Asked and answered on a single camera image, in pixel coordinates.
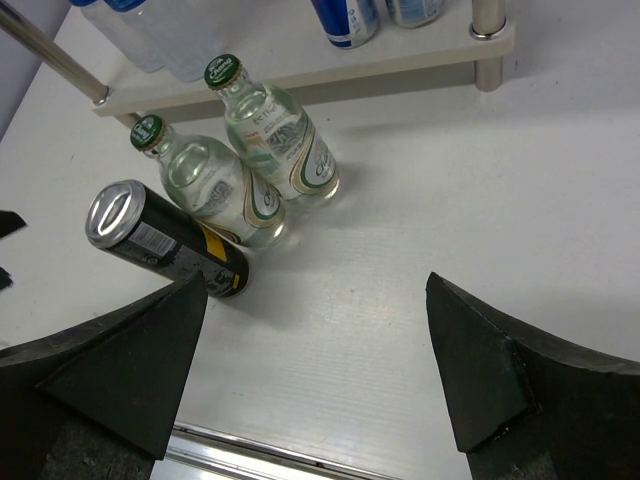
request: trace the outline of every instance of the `barcode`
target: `barcode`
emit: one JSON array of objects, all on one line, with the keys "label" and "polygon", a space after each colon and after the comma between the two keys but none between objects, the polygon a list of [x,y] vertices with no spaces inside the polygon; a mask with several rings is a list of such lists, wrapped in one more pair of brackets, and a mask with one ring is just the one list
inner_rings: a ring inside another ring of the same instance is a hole
[{"label": "barcode", "polygon": [[178,243],[173,238],[142,222],[129,237],[129,240],[159,257],[164,257]]},{"label": "barcode", "polygon": [[424,0],[398,0],[400,18],[406,23],[417,23],[424,20]]}]

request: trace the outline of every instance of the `chrome post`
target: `chrome post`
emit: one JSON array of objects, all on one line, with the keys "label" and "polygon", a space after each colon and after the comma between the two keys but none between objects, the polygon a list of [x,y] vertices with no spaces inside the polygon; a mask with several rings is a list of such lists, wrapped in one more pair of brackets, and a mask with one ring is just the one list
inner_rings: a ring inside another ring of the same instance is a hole
[{"label": "chrome post", "polygon": [[[49,40],[42,31],[5,0],[0,0],[0,27],[58,72],[74,87],[89,97],[94,105],[102,105],[109,97],[109,87],[91,75],[67,52]],[[125,126],[135,123],[136,114],[116,117]]]},{"label": "chrome post", "polygon": [[[473,21],[470,33],[478,41],[491,41],[507,25],[505,0],[472,0]],[[491,92],[502,84],[502,57],[476,60],[476,87]]]}]

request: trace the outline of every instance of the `wall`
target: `wall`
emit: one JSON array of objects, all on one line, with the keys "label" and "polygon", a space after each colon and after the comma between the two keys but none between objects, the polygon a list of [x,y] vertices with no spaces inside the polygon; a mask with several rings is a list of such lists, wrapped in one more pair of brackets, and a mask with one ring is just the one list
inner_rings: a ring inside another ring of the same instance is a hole
[{"label": "wall", "polygon": [[[8,0],[14,9],[53,38],[67,11],[68,0]],[[40,60],[11,36],[0,30],[0,139],[16,112]]]}]

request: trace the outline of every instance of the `white shelf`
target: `white shelf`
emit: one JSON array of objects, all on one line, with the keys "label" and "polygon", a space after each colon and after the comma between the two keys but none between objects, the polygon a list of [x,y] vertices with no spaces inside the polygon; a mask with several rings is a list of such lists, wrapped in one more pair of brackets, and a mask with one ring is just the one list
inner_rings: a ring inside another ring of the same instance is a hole
[{"label": "white shelf", "polygon": [[[515,43],[513,23],[494,40],[473,39],[471,0],[449,0],[439,19],[415,30],[395,26],[380,4],[381,28],[353,50],[340,50],[326,40],[308,0],[208,0],[196,8],[253,78],[284,88],[500,57]],[[111,67],[109,71],[117,75],[103,80],[113,93],[95,109],[100,116],[216,99],[202,81],[180,83],[167,71],[145,74],[124,59]]]}]

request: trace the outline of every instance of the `drink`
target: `drink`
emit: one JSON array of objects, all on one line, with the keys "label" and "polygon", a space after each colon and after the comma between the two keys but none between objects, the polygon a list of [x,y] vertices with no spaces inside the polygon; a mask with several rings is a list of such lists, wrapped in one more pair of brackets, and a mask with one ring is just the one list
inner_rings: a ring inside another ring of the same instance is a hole
[{"label": "drink", "polygon": [[374,0],[311,0],[329,41],[338,48],[355,48],[378,29]]},{"label": "drink", "polygon": [[103,0],[71,0],[71,4],[140,70],[151,73],[164,67],[145,41]]},{"label": "drink", "polygon": [[278,192],[215,138],[178,135],[159,116],[147,115],[133,126],[131,144],[159,162],[169,197],[206,226],[251,248],[282,234]]},{"label": "drink", "polygon": [[403,28],[416,28],[435,20],[444,0],[386,0],[389,16]]},{"label": "drink", "polygon": [[336,193],[336,161],[307,113],[287,92],[252,82],[229,54],[209,64],[205,81],[225,103],[231,144],[282,198],[310,207]]},{"label": "drink", "polygon": [[202,78],[202,69],[221,51],[211,27],[184,1],[105,0],[157,52],[182,82]]},{"label": "drink", "polygon": [[242,252],[136,180],[98,194],[85,233],[93,246],[172,280],[201,271],[213,297],[236,295],[249,279]]}]

